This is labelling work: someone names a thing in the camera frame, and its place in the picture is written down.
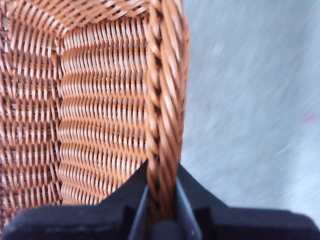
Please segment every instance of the wicker basket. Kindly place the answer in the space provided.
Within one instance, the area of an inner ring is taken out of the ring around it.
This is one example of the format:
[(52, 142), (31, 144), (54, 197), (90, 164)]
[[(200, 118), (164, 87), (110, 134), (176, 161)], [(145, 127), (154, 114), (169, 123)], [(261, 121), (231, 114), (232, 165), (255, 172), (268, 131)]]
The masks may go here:
[(20, 210), (97, 204), (148, 159), (171, 218), (189, 32), (181, 0), (0, 0), (1, 229)]

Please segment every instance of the wicker strand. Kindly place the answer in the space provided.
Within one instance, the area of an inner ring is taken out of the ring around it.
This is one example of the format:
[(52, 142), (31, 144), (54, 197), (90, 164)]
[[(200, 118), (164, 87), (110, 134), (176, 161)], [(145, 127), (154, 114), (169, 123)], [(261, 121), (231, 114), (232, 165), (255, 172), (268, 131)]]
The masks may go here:
[(187, 36), (180, 0), (151, 0), (147, 28), (146, 149), (152, 221), (172, 219), (186, 97)]

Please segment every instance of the gray floor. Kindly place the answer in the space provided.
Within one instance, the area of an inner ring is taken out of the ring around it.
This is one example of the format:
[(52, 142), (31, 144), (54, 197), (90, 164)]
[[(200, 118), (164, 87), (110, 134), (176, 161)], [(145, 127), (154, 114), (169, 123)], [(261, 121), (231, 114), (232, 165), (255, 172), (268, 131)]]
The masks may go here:
[(184, 0), (183, 165), (230, 206), (320, 226), (320, 1)]

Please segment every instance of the gray concrete floor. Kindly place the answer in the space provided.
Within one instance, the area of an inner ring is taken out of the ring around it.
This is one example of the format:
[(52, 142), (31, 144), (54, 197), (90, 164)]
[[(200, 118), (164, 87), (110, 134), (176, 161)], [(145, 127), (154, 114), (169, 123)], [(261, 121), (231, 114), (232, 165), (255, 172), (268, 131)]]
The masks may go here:
[(184, 0), (182, 164), (230, 206), (320, 226), (320, 1)]

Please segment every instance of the woven rattan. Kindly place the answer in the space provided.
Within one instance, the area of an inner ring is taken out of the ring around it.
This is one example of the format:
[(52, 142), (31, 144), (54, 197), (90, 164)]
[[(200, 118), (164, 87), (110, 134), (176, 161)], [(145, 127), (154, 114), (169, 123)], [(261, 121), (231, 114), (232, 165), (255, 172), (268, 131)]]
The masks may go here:
[(97, 204), (147, 159), (150, 221), (172, 218), (188, 36), (181, 0), (0, 0), (1, 229)]

